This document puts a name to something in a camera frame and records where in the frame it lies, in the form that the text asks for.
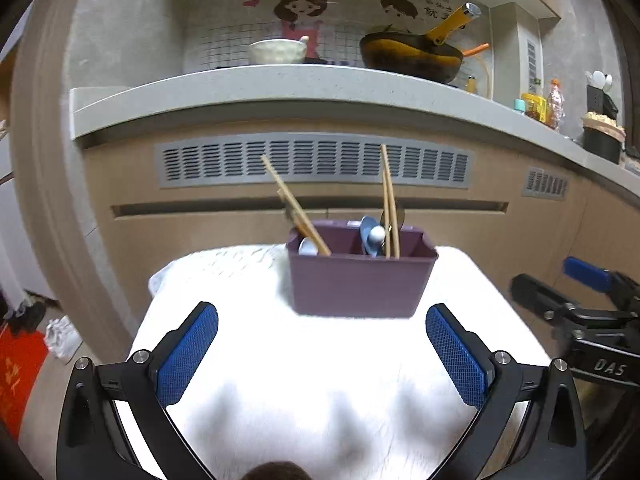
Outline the blue plastic spoon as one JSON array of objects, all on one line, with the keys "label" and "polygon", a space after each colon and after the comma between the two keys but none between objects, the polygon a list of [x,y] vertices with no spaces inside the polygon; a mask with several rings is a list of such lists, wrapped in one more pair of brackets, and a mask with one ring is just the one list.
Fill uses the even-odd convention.
[{"label": "blue plastic spoon", "polygon": [[383,246],[383,244],[381,246],[371,246],[368,243],[368,235],[369,235],[370,229],[372,228],[372,226],[377,226],[378,224],[379,223],[375,220],[375,218],[372,218],[370,216],[364,216],[360,220],[359,235],[360,235],[362,250],[365,255],[368,255],[371,257],[377,257]]}]

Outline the red floor mat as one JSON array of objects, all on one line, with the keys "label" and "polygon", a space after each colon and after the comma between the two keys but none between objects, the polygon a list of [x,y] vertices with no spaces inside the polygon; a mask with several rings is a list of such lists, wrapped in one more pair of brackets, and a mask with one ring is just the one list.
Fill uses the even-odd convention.
[{"label": "red floor mat", "polygon": [[13,335],[9,324],[0,338],[0,416],[10,436],[17,441],[24,411],[48,349],[43,334],[21,332]]}]

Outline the black pot with lid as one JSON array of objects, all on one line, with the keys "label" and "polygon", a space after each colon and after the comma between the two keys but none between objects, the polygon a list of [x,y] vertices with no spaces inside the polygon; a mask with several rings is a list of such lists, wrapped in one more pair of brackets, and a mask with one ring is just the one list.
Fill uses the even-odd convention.
[{"label": "black pot with lid", "polygon": [[589,153],[618,165],[625,143],[625,129],[615,119],[596,112],[582,118],[582,147]]}]

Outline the wooden spatula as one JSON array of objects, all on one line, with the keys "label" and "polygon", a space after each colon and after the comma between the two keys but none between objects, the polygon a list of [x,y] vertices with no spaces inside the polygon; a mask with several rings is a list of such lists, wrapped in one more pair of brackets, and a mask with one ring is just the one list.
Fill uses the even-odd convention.
[{"label": "wooden spatula", "polygon": [[296,211],[293,206],[290,204],[288,199],[286,198],[284,192],[282,190],[278,191],[278,196],[281,202],[284,205],[284,213],[285,217],[289,222],[292,223],[293,226],[296,227],[297,231],[303,235],[303,237],[310,237],[309,231],[307,230],[304,222],[297,217]]}]

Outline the white ceramic bowl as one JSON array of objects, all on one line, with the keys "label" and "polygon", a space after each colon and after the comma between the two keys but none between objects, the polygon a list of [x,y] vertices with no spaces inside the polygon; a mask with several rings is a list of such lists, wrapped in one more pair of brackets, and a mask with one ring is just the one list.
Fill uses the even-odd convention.
[{"label": "white ceramic bowl", "polygon": [[308,49],[308,36],[300,39],[265,39],[248,46],[252,65],[302,64]]}]

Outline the purple plastic utensil holder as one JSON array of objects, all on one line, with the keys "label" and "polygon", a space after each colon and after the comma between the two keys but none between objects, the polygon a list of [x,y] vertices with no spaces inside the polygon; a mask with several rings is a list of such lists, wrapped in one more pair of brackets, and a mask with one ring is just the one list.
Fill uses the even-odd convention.
[{"label": "purple plastic utensil holder", "polygon": [[400,229],[400,256],[363,252],[359,229],[347,220],[314,222],[331,253],[304,256],[303,235],[292,229],[285,244],[293,309],[302,315],[340,318],[410,318],[416,312],[438,252],[419,228]]}]

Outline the seasoning bottle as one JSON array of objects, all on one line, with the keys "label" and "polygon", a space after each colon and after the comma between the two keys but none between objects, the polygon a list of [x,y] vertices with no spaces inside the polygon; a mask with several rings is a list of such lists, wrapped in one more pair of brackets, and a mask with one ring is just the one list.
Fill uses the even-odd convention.
[{"label": "seasoning bottle", "polygon": [[547,125],[554,131],[561,129],[564,122],[564,96],[558,78],[550,80],[550,90],[547,96]]}]

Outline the small grey ventilation grille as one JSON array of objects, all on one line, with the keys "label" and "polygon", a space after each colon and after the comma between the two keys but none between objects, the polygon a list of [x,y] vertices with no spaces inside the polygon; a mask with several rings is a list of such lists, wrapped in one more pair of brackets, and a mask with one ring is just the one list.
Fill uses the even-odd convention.
[{"label": "small grey ventilation grille", "polygon": [[522,195],[544,200],[565,200],[570,180],[548,170],[530,167],[527,171]]}]

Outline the white plastic spoon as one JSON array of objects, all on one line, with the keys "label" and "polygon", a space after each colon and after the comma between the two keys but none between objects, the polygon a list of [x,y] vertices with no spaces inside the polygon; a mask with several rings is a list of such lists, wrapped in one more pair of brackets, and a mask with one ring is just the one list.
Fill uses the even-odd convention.
[{"label": "white plastic spoon", "polygon": [[386,237],[386,231],[384,226],[378,224],[377,226],[372,226],[368,235],[368,243],[371,246],[381,246],[384,243]]}]

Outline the grey kitchen countertop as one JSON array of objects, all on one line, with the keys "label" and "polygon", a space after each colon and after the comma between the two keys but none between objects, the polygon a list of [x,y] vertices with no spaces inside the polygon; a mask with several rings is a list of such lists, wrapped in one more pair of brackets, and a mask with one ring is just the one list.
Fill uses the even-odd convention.
[{"label": "grey kitchen countertop", "polygon": [[601,184],[639,193],[636,174],[509,107],[444,84],[363,68],[240,66],[125,89],[76,88],[70,92],[68,117],[72,140],[100,132],[116,139],[163,126],[267,118],[428,129],[548,154]]}]

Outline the black utensil caddy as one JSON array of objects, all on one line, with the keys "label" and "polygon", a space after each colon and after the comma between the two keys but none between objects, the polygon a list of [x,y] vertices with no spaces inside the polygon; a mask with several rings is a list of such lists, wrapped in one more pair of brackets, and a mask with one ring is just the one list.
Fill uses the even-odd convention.
[{"label": "black utensil caddy", "polygon": [[587,110],[616,120],[618,108],[610,96],[613,88],[613,76],[600,70],[586,73],[587,78]]}]

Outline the wooden chopstick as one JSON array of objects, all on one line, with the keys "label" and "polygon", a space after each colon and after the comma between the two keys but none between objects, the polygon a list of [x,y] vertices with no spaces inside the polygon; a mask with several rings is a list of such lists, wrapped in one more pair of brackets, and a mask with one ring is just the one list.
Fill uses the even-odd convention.
[{"label": "wooden chopstick", "polygon": [[383,171],[386,172],[387,187],[390,193],[390,238],[392,239],[392,255],[390,257],[400,258],[400,236],[399,223],[397,217],[396,200],[393,187],[392,173],[390,172],[390,161],[388,160],[388,151],[385,144],[381,145],[381,160]]},{"label": "wooden chopstick", "polygon": [[299,202],[298,200],[296,200],[296,197],[294,196],[294,194],[291,192],[291,190],[288,188],[286,183],[279,176],[277,171],[273,168],[268,157],[265,154],[262,154],[262,156],[260,156],[260,160],[262,161],[262,164],[264,165],[265,170],[268,172],[268,174],[270,174],[274,182],[276,182],[278,191],[282,190],[284,192],[286,198],[295,209],[297,217],[304,222],[304,225],[309,231],[310,238],[314,241],[314,244],[316,244],[316,246],[319,249],[319,254],[322,256],[332,255],[332,252],[330,251],[328,244],[326,244],[322,236],[319,234],[316,227],[311,222],[306,212],[303,210],[302,206],[299,205]]},{"label": "wooden chopstick", "polygon": [[381,226],[385,231],[384,240],[384,252],[385,257],[390,258],[392,255],[392,239],[390,238],[390,193],[387,187],[386,172],[382,172],[382,185],[383,185],[383,219],[381,220]]}]

